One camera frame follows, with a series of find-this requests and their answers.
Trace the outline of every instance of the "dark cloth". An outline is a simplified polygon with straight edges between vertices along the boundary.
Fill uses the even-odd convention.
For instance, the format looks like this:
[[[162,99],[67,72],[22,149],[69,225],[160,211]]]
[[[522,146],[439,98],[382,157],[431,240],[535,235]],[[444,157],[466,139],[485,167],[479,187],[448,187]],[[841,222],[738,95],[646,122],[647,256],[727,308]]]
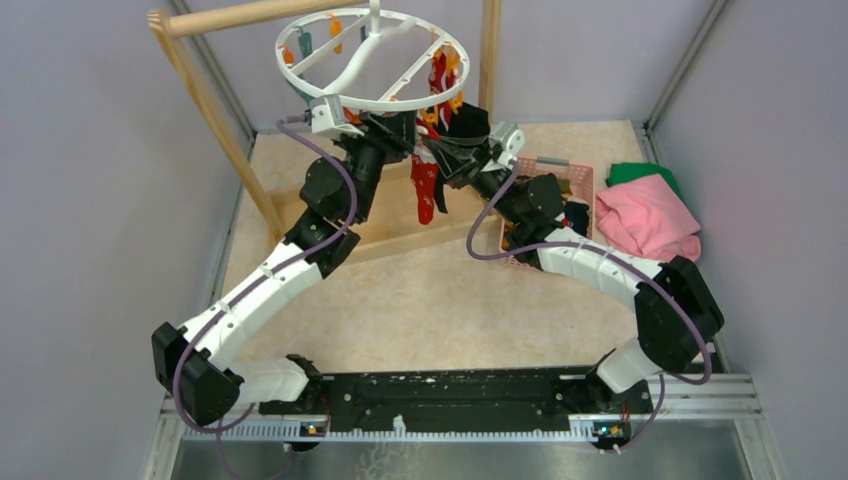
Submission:
[[[563,225],[571,227],[572,230],[584,237],[588,236],[589,205],[579,202],[566,202],[563,213],[565,214]]]

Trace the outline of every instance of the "red sock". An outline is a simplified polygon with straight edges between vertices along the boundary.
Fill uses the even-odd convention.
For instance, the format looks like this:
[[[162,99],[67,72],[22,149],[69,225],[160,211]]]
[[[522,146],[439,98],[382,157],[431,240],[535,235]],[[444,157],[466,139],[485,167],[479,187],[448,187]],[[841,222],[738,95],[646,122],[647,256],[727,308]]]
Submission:
[[[412,173],[409,178],[415,185],[418,195],[418,222],[427,225],[433,220],[433,210],[436,208],[434,199],[436,176],[439,174],[439,164],[428,153],[416,149],[412,154]]]

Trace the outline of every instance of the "plastic basket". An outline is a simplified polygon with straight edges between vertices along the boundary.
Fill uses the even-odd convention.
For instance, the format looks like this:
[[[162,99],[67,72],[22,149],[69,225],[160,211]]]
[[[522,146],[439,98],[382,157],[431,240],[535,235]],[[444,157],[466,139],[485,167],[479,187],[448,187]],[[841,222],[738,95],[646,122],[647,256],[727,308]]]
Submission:
[[[589,203],[589,231],[588,237],[592,238],[592,229],[595,224],[595,170],[587,165],[575,165],[568,160],[561,160],[548,157],[518,157],[518,168],[521,175],[535,177],[537,175],[545,175],[553,173],[557,178],[567,179],[570,182],[571,193],[573,196],[581,198]],[[503,250],[504,227],[506,222],[501,220],[500,243],[498,251]],[[515,267],[533,268],[527,264],[521,263],[514,257],[506,257],[501,259],[504,265]]]

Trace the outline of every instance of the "wooden pole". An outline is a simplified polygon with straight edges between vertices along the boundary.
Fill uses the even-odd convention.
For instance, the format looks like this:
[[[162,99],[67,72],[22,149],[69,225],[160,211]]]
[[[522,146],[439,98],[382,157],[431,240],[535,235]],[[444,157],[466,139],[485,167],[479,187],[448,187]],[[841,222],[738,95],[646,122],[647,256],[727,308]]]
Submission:
[[[147,22],[156,39],[159,40],[159,45],[162,46],[162,50],[168,56],[174,70],[183,80],[186,90],[194,99],[200,114],[206,119],[206,123],[209,124],[209,128],[215,138],[218,139],[218,143],[221,144],[221,148],[224,149],[230,163],[244,182],[245,189],[256,202],[256,206],[259,207],[259,211],[268,223],[269,232],[279,241],[283,237],[283,226],[276,209],[271,203],[271,197],[262,188],[259,179],[256,178],[256,174],[250,168],[247,156],[239,146],[236,134],[227,122],[227,117],[224,115],[217,98],[207,85],[200,67],[186,50],[182,41],[174,38],[171,34],[170,20],[168,14],[162,9],[151,10],[147,14]]]
[[[495,67],[498,63],[500,33],[501,0],[483,0],[483,36],[480,43],[480,97],[477,106],[489,112],[489,121],[492,121],[495,107]]]
[[[363,0],[259,0],[171,18],[171,38],[225,30],[280,18],[349,7]]]

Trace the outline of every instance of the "cable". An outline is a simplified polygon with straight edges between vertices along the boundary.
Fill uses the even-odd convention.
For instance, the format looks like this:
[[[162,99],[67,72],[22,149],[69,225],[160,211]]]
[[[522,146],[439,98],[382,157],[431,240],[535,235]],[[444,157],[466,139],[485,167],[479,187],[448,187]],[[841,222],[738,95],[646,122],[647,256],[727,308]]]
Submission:
[[[289,117],[287,117],[287,120],[289,122],[293,123],[295,121],[303,122],[306,119],[305,119],[305,116],[289,116]],[[299,262],[300,260],[303,260],[304,258],[306,258],[306,257],[308,257],[308,256],[310,256],[310,255],[312,255],[312,254],[314,254],[314,253],[316,253],[320,250],[323,250],[324,248],[328,247],[333,242],[338,240],[342,235],[344,235],[348,231],[350,226],[353,224],[354,215],[356,214],[356,208],[357,208],[356,186],[353,183],[353,178],[351,178],[350,174],[347,172],[347,170],[344,168],[344,166],[341,164],[341,162],[338,159],[336,159],[335,157],[333,157],[332,155],[330,155],[330,153],[327,152],[326,150],[323,150],[319,146],[315,145],[314,143],[310,142],[306,138],[302,137],[301,135],[297,134],[293,130],[286,127],[285,123],[286,122],[283,121],[283,120],[280,120],[280,121],[277,122],[277,128],[282,133],[285,133],[286,135],[288,135],[289,137],[291,137],[295,141],[299,142],[303,146],[309,148],[310,150],[314,151],[318,155],[321,155],[324,159],[326,159],[328,162],[330,162],[330,164],[336,170],[339,171],[339,174],[342,176],[342,179],[345,181],[345,184],[347,184],[348,192],[350,193],[350,211],[348,212],[347,217],[345,218],[342,225],[339,227],[339,229],[335,233],[330,235],[323,242],[320,242],[317,245],[312,246],[312,247],[306,249],[305,251],[303,251],[303,252],[301,252],[301,253],[299,253],[299,254],[291,257],[291,258],[287,258],[286,260],[281,262],[279,265],[273,267],[271,269],[271,271],[274,272],[274,273],[278,273],[280,270],[283,270],[283,269],[289,267],[290,265],[292,265],[296,262]],[[267,278],[268,277],[265,277],[265,276],[259,277],[253,283],[248,285],[244,290],[242,290],[241,292],[236,294],[236,296],[230,302],[229,307],[235,308],[235,306],[241,300],[243,300],[248,294],[250,294],[250,292],[255,290],[259,285],[261,285]],[[221,441],[221,434],[222,433],[236,427],[238,424],[242,423],[245,419],[247,419],[247,417],[253,411],[255,404],[251,404],[250,407],[248,407],[247,411],[245,411],[245,413],[242,416],[240,416],[238,419],[236,419],[234,422],[230,423],[229,425],[226,425],[226,426],[223,425],[223,419],[221,419],[221,421],[218,423],[218,427],[216,427],[216,428],[201,427],[196,422],[194,422],[194,420],[191,419],[191,417],[188,415],[188,412],[186,412],[186,410],[185,410],[185,406],[182,403],[182,394],[180,392],[180,381],[182,380],[183,368],[185,367],[185,362],[188,360],[188,357],[191,355],[192,352],[194,352],[194,349],[197,346],[197,344],[200,342],[200,340],[202,340],[203,337],[206,336],[206,334],[208,334],[210,330],[212,330],[212,328],[224,317],[224,315],[226,315],[226,312],[224,312],[223,310],[218,311],[218,313],[216,313],[211,319],[209,319],[209,321],[206,322],[206,324],[197,332],[197,334],[194,336],[194,338],[192,338],[191,341],[189,341],[185,350],[183,350],[183,353],[180,355],[180,359],[177,361],[177,366],[176,366],[176,369],[174,371],[174,382],[173,382],[173,385],[172,385],[172,391],[173,391],[173,396],[174,396],[174,406],[176,408],[177,414],[180,416],[182,421],[185,422],[185,424],[189,428],[191,428],[192,430],[195,430],[197,432],[215,434],[217,439],[218,439],[218,442]],[[223,456],[222,456],[222,460],[223,460],[225,466],[227,466],[226,460],[223,459]],[[237,475],[235,475],[234,472],[232,472],[231,469],[229,469],[228,466],[227,466],[227,469],[230,472],[230,474],[234,476],[234,478],[239,478]],[[282,474],[284,474],[284,472],[281,472],[280,474],[274,475],[271,478],[272,479],[279,478],[279,476],[282,475]]]
[[[465,239],[465,249],[468,251],[468,254],[471,255],[472,258],[475,258],[477,260],[497,260],[499,258],[511,257],[513,255],[529,252],[529,251],[536,250],[536,249],[539,249],[539,248],[568,247],[568,248],[578,248],[578,249],[582,248],[584,250],[588,250],[588,251],[596,253],[598,255],[606,255],[606,258],[611,260],[613,263],[619,265],[620,267],[624,268],[628,272],[632,273],[637,278],[639,278],[639,280],[645,282],[646,284],[648,284],[649,287],[654,289],[654,291],[656,291],[659,294],[659,296],[663,300],[665,300],[666,303],[668,303],[671,306],[671,308],[681,318],[681,320],[683,320],[683,323],[686,325],[686,328],[689,330],[689,333],[691,333],[692,336],[695,338],[695,343],[698,345],[698,350],[700,350],[701,356],[704,358],[704,375],[699,379],[691,380],[689,378],[686,378],[686,377],[679,375],[679,374],[676,374],[676,373],[672,373],[672,372],[666,372],[666,373],[668,373],[672,377],[680,380],[681,382],[689,383],[689,384],[692,384],[692,385],[703,385],[703,384],[707,383],[710,380],[710,376],[713,373],[713,363],[712,363],[712,359],[710,358],[710,354],[707,351],[706,342],[704,341],[703,337],[701,337],[701,332],[698,331],[698,327],[695,326],[695,322],[693,322],[692,319],[689,318],[689,315],[683,310],[683,308],[681,308],[680,305],[671,297],[671,295],[669,295],[668,292],[665,291],[665,289],[663,289],[659,284],[657,284],[657,282],[655,282],[654,279],[645,275],[644,273],[642,273],[641,270],[634,267],[630,263],[628,263],[628,262],[622,260],[621,258],[619,258],[619,257],[617,257],[613,254],[608,253],[606,250],[604,250],[602,248],[598,248],[594,245],[582,244],[582,243],[577,243],[577,242],[565,242],[565,241],[534,243],[532,245],[525,245],[523,247],[518,247],[518,248],[516,248],[514,250],[510,250],[508,252],[496,253],[496,254],[492,254],[492,255],[483,255],[483,254],[479,254],[479,253],[474,251],[474,247],[472,246],[472,241],[474,240],[474,235],[477,233],[477,230],[480,228],[480,224],[483,223],[483,219],[486,218],[486,216],[489,214],[489,212],[492,211],[492,209],[495,207],[495,204],[498,203],[498,200],[500,200],[501,197],[504,196],[506,191],[509,189],[510,186],[512,186],[513,183],[515,183],[515,179],[518,177],[518,174],[519,174],[518,163],[515,160],[512,160],[509,163],[510,163],[510,166],[512,167],[512,172],[511,172],[509,178],[507,178],[506,182],[504,182],[504,184],[501,185],[501,187],[498,189],[498,191],[495,192],[495,194],[492,196],[491,200],[489,200],[489,202],[483,208],[483,211],[480,212],[480,215],[478,215],[477,219],[474,220],[474,224],[471,226],[471,230],[468,231],[468,236]],[[648,421],[645,422],[645,425],[639,430],[639,432],[636,435],[634,435],[633,438],[631,438],[630,442],[628,442],[624,447],[617,448],[618,452],[626,450],[627,448],[629,448],[630,445],[633,444],[634,441],[641,438],[642,432],[644,432],[654,422],[654,419],[656,419],[657,414],[659,413],[659,410],[660,410],[660,406],[662,405],[664,398],[665,398],[665,379],[663,378],[663,375],[660,374],[660,395],[659,395],[659,398],[657,399],[657,404],[654,407],[654,411],[651,412],[651,416],[648,418]]]

